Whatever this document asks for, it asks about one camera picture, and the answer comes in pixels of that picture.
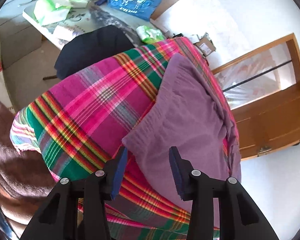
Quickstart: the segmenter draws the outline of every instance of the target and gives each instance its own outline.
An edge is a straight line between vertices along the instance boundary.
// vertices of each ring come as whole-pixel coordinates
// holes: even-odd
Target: black cloth
[[[113,25],[75,37],[61,50],[54,65],[57,77],[66,77],[105,58],[133,49],[122,30]]]

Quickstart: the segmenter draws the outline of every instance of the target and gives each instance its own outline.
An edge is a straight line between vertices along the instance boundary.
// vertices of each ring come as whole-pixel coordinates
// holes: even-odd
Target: metal pin
[[[100,170],[100,171],[96,171],[95,175],[97,177],[102,177],[103,175],[105,174],[105,172],[103,170]]]
[[[67,184],[68,182],[69,182],[68,178],[63,178],[63,179],[60,180],[60,183],[63,184],[63,185]]]
[[[231,183],[231,184],[236,184],[236,183],[237,183],[237,179],[234,178],[234,177],[230,177],[230,178],[228,179],[228,181],[229,181],[229,183]]]
[[[191,174],[192,174],[193,176],[200,176],[200,175],[201,175],[201,171],[193,170],[193,171],[191,171]]]

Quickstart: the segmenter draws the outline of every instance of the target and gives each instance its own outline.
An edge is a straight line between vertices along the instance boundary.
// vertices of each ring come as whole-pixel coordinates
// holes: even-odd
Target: plaid fabric
[[[207,62],[182,37],[131,49],[69,76],[18,113],[11,140],[20,151],[40,151],[56,181],[87,177],[116,154],[121,139],[154,105],[175,53],[191,60],[232,117]],[[224,152],[227,157],[225,139]],[[118,240],[186,239],[190,219],[152,189],[132,153],[119,195],[107,203],[106,213],[111,236]]]

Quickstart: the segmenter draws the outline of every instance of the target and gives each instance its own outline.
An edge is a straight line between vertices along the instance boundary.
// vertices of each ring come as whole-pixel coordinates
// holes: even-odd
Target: small box
[[[212,44],[211,41],[208,40],[207,37],[203,37],[196,45],[201,49],[203,55],[206,57],[210,55],[212,52],[216,51],[216,47]]]

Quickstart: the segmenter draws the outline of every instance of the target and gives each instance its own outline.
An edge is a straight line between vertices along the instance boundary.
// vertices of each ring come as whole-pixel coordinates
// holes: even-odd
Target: brown fur blanket
[[[55,181],[40,153],[15,150],[9,137],[13,119],[0,102],[0,206],[20,237]]]

